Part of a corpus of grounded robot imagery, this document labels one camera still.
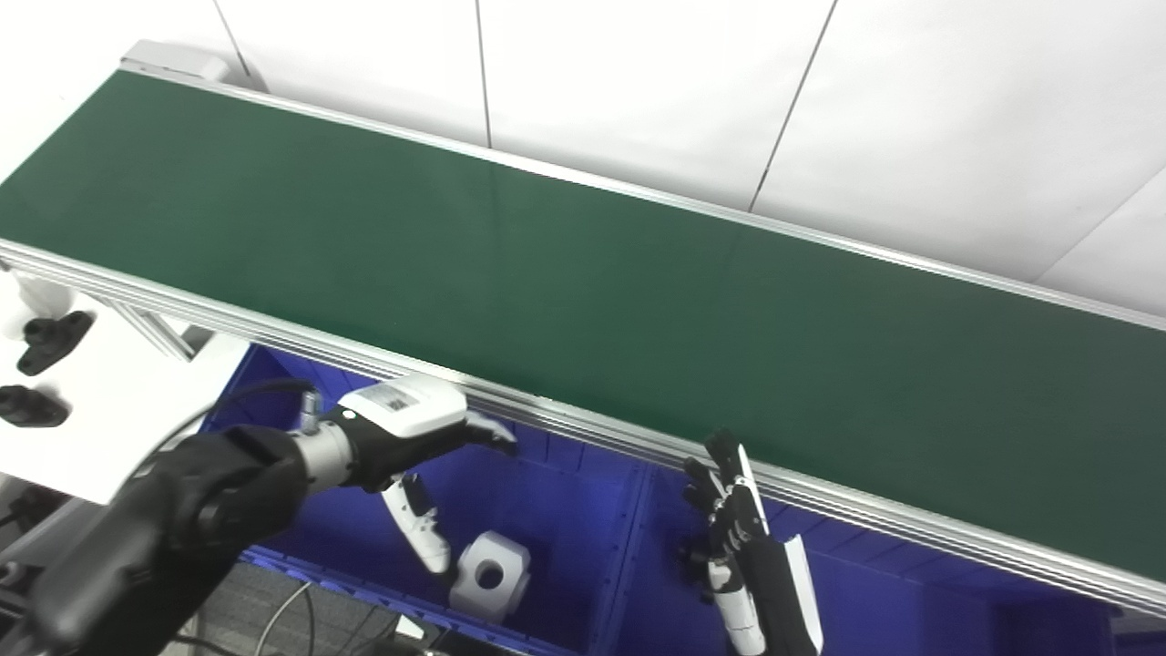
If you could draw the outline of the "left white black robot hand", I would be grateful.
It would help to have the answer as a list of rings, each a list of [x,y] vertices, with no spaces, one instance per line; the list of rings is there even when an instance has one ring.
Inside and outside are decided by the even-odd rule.
[[[421,564],[441,579],[454,574],[454,553],[414,468],[468,445],[519,452],[510,428],[472,411],[457,386],[424,374],[347,392],[321,416],[318,433],[298,437],[298,444],[315,486],[359,488],[382,498]]]

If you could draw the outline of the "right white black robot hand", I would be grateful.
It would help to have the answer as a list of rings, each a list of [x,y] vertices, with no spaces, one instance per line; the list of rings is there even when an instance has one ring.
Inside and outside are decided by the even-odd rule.
[[[695,559],[703,595],[718,611],[730,655],[821,655],[824,647],[803,539],[777,539],[742,440],[717,429],[704,440],[711,465],[688,457],[684,501],[705,520]]]

